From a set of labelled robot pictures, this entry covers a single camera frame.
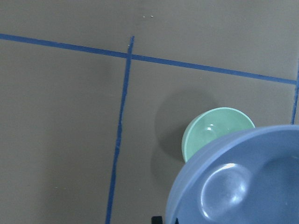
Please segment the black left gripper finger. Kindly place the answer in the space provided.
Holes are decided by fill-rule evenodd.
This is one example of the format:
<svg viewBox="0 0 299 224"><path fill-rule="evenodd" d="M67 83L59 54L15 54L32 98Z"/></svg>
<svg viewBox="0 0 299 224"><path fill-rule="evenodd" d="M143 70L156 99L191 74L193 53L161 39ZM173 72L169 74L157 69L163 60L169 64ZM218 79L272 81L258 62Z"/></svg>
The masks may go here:
<svg viewBox="0 0 299 224"><path fill-rule="evenodd" d="M163 217L162 216L153 216L151 218L151 224L163 224Z"/></svg>

